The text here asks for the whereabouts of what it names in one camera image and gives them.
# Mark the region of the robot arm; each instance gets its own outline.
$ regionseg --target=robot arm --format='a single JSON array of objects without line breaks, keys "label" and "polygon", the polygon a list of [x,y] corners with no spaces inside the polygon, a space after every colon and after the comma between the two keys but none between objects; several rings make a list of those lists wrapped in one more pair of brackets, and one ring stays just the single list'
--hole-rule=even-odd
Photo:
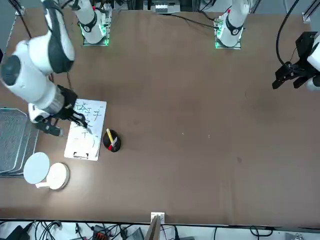
[{"label": "robot arm", "polygon": [[70,120],[85,128],[87,123],[82,114],[73,110],[78,96],[48,78],[50,73],[69,71],[75,51],[57,2],[42,0],[42,5],[49,28],[47,34],[19,42],[1,66],[1,76],[11,92],[29,103],[29,117],[35,126],[60,136],[62,130],[51,124],[52,118]]},{"label": "robot arm", "polygon": [[222,15],[223,27],[217,36],[224,46],[231,48],[239,42],[249,11],[248,0],[232,0],[230,10]]},{"label": "robot arm", "polygon": [[79,20],[82,34],[90,44],[99,43],[106,35],[106,15],[91,6],[90,0],[73,0],[69,3],[71,10]]}]

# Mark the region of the yellow pencil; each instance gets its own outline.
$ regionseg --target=yellow pencil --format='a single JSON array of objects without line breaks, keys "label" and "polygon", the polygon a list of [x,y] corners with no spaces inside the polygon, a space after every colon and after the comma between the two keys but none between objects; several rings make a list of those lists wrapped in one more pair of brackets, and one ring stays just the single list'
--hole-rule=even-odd
[{"label": "yellow pencil", "polygon": [[112,136],[111,136],[111,132],[110,132],[110,129],[109,129],[109,128],[106,129],[106,133],[108,134],[108,137],[109,137],[110,142],[111,142],[111,144],[112,144],[114,140],[113,140],[113,138],[112,138]]}]

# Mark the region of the clipboard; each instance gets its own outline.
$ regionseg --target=clipboard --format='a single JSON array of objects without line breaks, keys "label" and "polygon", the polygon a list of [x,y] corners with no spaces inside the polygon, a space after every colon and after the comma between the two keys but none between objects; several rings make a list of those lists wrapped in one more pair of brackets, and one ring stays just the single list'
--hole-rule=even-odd
[{"label": "clipboard", "polygon": [[90,131],[71,122],[64,157],[97,161],[107,103],[105,101],[77,99],[73,109],[85,116]]}]

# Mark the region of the cable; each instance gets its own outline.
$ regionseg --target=cable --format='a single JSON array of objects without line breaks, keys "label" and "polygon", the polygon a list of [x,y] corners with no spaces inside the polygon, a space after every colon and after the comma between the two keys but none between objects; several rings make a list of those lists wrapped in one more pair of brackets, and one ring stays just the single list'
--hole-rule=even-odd
[{"label": "cable", "polygon": [[69,72],[68,72],[68,71],[66,72],[66,78],[68,79],[69,89],[70,89],[70,90],[73,90],[72,85],[71,85],[71,80],[70,80],[70,77],[69,77]]},{"label": "cable", "polygon": [[48,239],[48,234],[49,234],[50,237],[51,237],[51,240],[56,240],[56,239],[54,238],[54,236],[52,236],[52,234],[51,234],[51,232],[50,232],[51,228],[53,228],[54,225],[55,225],[54,222],[51,222],[49,225],[47,225],[46,222],[44,222],[44,224],[45,224],[47,230],[46,230],[46,237],[43,236],[43,239],[44,239],[44,238],[45,238],[45,239]]},{"label": "cable", "polygon": [[[129,226],[126,226],[125,228],[123,228],[122,230],[126,230],[127,228],[131,227],[133,224],[130,224]],[[110,240],[114,240],[119,234],[121,233],[121,231],[118,234],[115,234],[113,238],[111,238]]]},{"label": "cable", "polygon": [[38,221],[38,224],[35,226],[35,230],[34,230],[34,239],[35,239],[35,240],[38,240],[38,239],[37,239],[37,230],[38,230],[39,224],[40,224],[40,221]]},{"label": "cable", "polygon": [[106,229],[102,229],[102,230],[98,231],[97,234],[98,234],[98,233],[101,233],[101,232],[105,232],[105,231],[108,230],[109,228],[111,228],[111,229],[110,229],[110,231],[111,231],[112,229],[114,229],[114,228],[117,227],[117,226],[118,226],[118,224],[111,225],[111,226],[107,227]]},{"label": "cable", "polygon": [[224,13],[226,13],[231,7],[232,7],[232,5],[231,5],[230,7],[228,7],[228,8],[225,10]]},{"label": "cable", "polygon": [[257,229],[255,226],[250,226],[250,232],[251,232],[251,234],[252,234],[253,236],[257,237],[258,240],[259,240],[260,237],[264,237],[264,238],[265,238],[265,237],[270,237],[270,236],[274,233],[274,231],[271,229],[271,230],[270,230],[270,233],[268,233],[268,234],[260,234],[259,231],[258,231],[258,229]]},{"label": "cable", "polygon": [[292,58],[294,57],[294,54],[295,54],[295,51],[297,50],[297,47],[295,47],[295,49],[293,50],[293,52],[292,52],[292,55],[291,55],[291,58],[290,58],[290,61],[289,62],[291,62],[291,60],[292,60]]},{"label": "cable", "polygon": [[79,234],[79,236],[80,236],[81,239],[84,239],[84,238],[82,237],[81,233],[80,233],[80,230],[78,231],[78,234]]},{"label": "cable", "polygon": [[94,226],[90,226],[88,223],[86,223],[85,222],[85,225],[87,225],[88,226],[88,228],[90,228],[92,231],[95,229],[95,227]]},{"label": "cable", "polygon": [[48,234],[50,235],[51,240],[56,240],[56,239],[54,238],[54,236],[52,236],[52,234],[51,234],[51,232],[50,232],[51,228],[55,225],[55,223],[54,223],[54,222],[51,222],[49,225],[47,225],[47,223],[46,223],[45,221],[44,221],[44,222],[40,221],[39,223],[40,223],[40,224],[42,225],[42,227],[44,228],[43,232],[41,233],[41,236],[40,236],[39,240],[44,240],[44,239],[45,239],[45,236],[46,236],[46,235],[48,236]]},{"label": "cable", "polygon": [[218,229],[218,227],[216,226],[214,229],[213,240],[216,240],[217,229]]},{"label": "cable", "polygon": [[62,4],[61,5],[61,9],[64,9],[67,5],[68,5],[68,3],[70,3],[70,2],[72,2],[73,0],[67,0],[64,4]]},{"label": "cable", "polygon": [[164,226],[162,224],[161,224],[161,228],[163,230],[164,238],[165,238],[165,240],[167,240],[166,231],[165,231]]},{"label": "cable", "polygon": [[278,34],[276,36],[276,42],[275,42],[275,51],[276,51],[276,56],[279,60],[279,62],[285,66],[289,71],[293,72],[293,73],[303,73],[304,70],[297,70],[296,68],[293,68],[293,67],[290,67],[288,66],[287,64],[284,63],[284,61],[281,59],[280,57],[280,53],[279,53],[279,40],[280,40],[280,34],[281,34],[281,31],[284,27],[284,25],[286,24],[287,22],[287,19],[288,17],[290,16],[291,12],[293,11],[293,9],[295,8],[295,6],[298,4],[299,0],[295,0],[293,5],[291,6],[290,10],[288,11],[288,13],[286,14],[285,18],[283,19],[283,22],[281,23],[281,26],[279,28],[279,31],[278,31]]},{"label": "cable", "polygon": [[23,23],[23,25],[24,25],[24,28],[25,28],[28,36],[29,36],[29,39],[31,39],[31,38],[32,38],[31,33],[30,33],[30,31],[29,31],[29,28],[27,27],[27,24],[26,24],[26,22],[25,22],[24,17],[22,16],[21,11],[16,7],[16,5],[14,5],[14,3],[13,3],[11,0],[8,0],[8,2],[11,4],[11,6],[12,6],[12,7],[16,10],[16,12],[19,14],[19,17],[21,18],[21,21],[22,21],[22,23]]},{"label": "cable", "polygon": [[210,3],[212,3],[211,7],[213,7],[213,6],[215,5],[216,1],[217,1],[217,0],[210,0],[210,1],[200,10],[200,12],[203,11]]},{"label": "cable", "polygon": [[217,27],[215,27],[215,26],[208,25],[208,24],[204,24],[204,23],[201,23],[201,22],[198,22],[198,21],[195,21],[195,20],[186,18],[186,17],[184,17],[184,16],[178,16],[178,15],[174,15],[174,14],[171,14],[171,15],[169,15],[169,16],[173,16],[173,17],[177,17],[177,18],[180,18],[180,19],[184,19],[184,20],[186,20],[186,21],[189,21],[189,22],[192,22],[192,23],[201,25],[201,26],[203,26],[203,27],[208,27],[208,28],[212,28],[212,29],[217,28]]},{"label": "cable", "polygon": [[207,19],[214,21],[214,18],[209,17],[204,11],[199,11],[199,13],[202,13]]}]

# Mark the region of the table surface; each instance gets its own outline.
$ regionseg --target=table surface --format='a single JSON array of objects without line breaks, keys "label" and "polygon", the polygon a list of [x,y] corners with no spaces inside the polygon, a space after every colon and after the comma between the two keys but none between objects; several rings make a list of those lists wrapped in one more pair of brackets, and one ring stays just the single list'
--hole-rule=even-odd
[{"label": "table surface", "polygon": [[[214,49],[210,28],[147,11],[114,15],[109,47],[83,47],[76,17],[64,18],[75,47],[70,71],[79,98],[107,102],[104,128],[122,148],[99,160],[64,158],[66,137],[40,134],[36,150],[70,168],[65,189],[0,179],[0,217],[318,227],[320,94],[287,82],[272,90],[283,15],[250,14],[242,49]],[[200,13],[182,13],[209,24]],[[33,36],[47,32],[28,9]],[[309,29],[288,19],[280,54]],[[27,36],[18,19],[7,53]],[[66,74],[54,76],[68,86]],[[0,103],[27,111],[4,86]],[[68,133],[70,123],[60,121]]]}]

